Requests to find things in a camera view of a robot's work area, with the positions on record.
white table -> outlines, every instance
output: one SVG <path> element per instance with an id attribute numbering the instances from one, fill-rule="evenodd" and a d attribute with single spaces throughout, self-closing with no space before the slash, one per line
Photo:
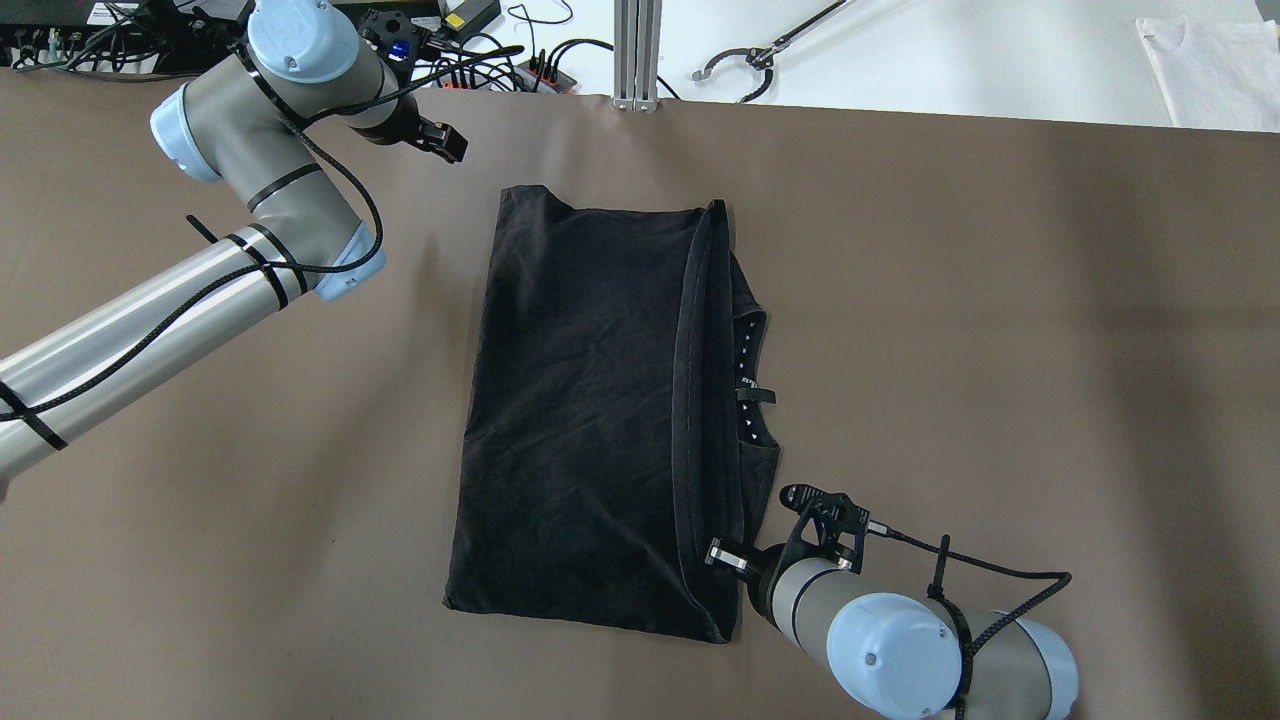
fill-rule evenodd
<path id="1" fill-rule="evenodd" d="M 613 41 L 612 3 L 570 1 L 571 23 L 535 26 L 538 47 Z M 535 18 L 566 15 L 556 0 L 525 4 Z M 759 82 L 745 65 L 726 61 L 703 83 L 690 74 L 727 47 L 768 45 L 826 5 L 666 0 L 658 70 L 686 100 L 733 101 Z M 1169 126 L 1134 20 L 1180 14 L 1262 19 L 1252 0 L 859 0 L 778 54 L 778 77 L 756 102 Z M 509 15 L 489 31 L 529 44 L 529 26 Z M 575 47 L 561 69 L 581 92 L 613 91 L 604 50 Z"/>

light blue joint cap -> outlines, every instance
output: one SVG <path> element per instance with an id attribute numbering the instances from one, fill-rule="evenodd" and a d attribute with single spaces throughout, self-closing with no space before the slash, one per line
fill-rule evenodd
<path id="1" fill-rule="evenodd" d="M 1066 641 L 1053 630 L 1021 618 L 1018 624 L 1030 635 L 1044 660 L 1044 669 L 1048 670 L 1050 707 L 1044 720 L 1064 720 L 1080 694 L 1080 670 L 1075 665 L 1075 657 L 1066 647 Z"/>
<path id="2" fill-rule="evenodd" d="M 356 28 L 328 0 L 259 0 L 248 44 L 266 69 L 293 82 L 328 82 L 351 69 Z"/>
<path id="3" fill-rule="evenodd" d="M 827 661 L 845 692 L 891 720 L 936 715 L 960 685 L 960 644 L 951 628 L 896 593 L 845 605 L 827 630 Z"/>
<path id="4" fill-rule="evenodd" d="M 356 228 L 356 234 L 351 236 L 351 241 L 347 242 L 347 247 L 342 250 L 338 259 L 333 261 L 334 265 L 346 265 L 347 263 L 355 263 L 369 252 L 369 249 L 374 246 L 374 233 L 369 232 L 365 223 L 360 223 Z M 320 282 L 316 283 L 316 295 L 325 299 L 329 302 L 338 300 L 343 295 L 347 295 L 356 288 L 357 284 L 369 279 L 374 273 L 381 270 L 387 266 L 387 255 L 379 247 L 378 252 L 369 259 L 364 265 L 347 270 L 346 273 L 325 273 Z"/>
<path id="5" fill-rule="evenodd" d="M 156 138 L 160 150 L 178 163 L 182 172 L 198 179 L 200 182 L 216 182 L 218 173 L 209 167 L 205 156 L 196 147 L 196 137 L 191 135 L 191 126 L 187 123 L 187 83 L 183 83 L 173 95 L 165 97 L 155 110 L 151 110 L 151 136 Z"/>

white cloth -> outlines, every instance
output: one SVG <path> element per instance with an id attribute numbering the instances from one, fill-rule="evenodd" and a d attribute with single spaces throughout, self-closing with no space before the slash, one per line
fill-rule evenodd
<path id="1" fill-rule="evenodd" d="M 1276 23 L 1138 18 L 1176 127 L 1280 132 Z"/>

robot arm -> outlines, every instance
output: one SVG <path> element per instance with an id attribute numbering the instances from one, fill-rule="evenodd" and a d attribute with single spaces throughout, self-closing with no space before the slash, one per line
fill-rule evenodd
<path id="1" fill-rule="evenodd" d="M 1069 573 L 1021 573 L 956 555 L 946 536 L 941 547 L 928 546 L 872 521 L 844 493 L 788 486 L 781 501 L 800 515 L 786 543 L 756 550 L 714 539 L 707 562 L 732 569 L 755 611 L 854 700 L 891 720 L 932 717 L 948 707 L 957 720 L 1068 716 L 1079 691 L 1075 660 L 1057 633 L 1021 615 L 1065 587 Z M 809 523 L 817 544 L 803 538 Z M 927 597 L 884 592 L 861 574 L 868 533 L 938 555 Z M 852 537 L 852 547 L 841 544 L 842 534 Z M 947 557 L 1056 582 L 1009 614 L 961 611 L 942 592 Z"/>
<path id="2" fill-rule="evenodd" d="M 261 0 L 248 37 L 165 100 L 151 128 L 189 176 L 225 179 L 255 222 L 0 360 L 0 498 L 18 473 L 308 290 L 335 300 L 385 264 L 380 228 L 360 220 L 301 137 L 310 120 L 338 114 L 375 143 L 451 163 L 466 151 L 452 128 L 419 118 L 411 95 L 370 102 L 396 77 L 328 3 Z"/>

white paper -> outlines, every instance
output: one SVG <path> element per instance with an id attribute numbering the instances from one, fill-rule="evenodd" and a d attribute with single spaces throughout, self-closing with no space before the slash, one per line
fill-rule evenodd
<path id="1" fill-rule="evenodd" d="M 138 3 L 111 3 L 116 8 L 124 10 L 125 13 L 132 13 L 138 9 Z M 113 12 L 108 8 L 106 3 L 93 3 L 93 9 L 88 12 L 88 19 L 84 24 L 91 26 L 114 26 L 120 19 L 120 14 Z"/>

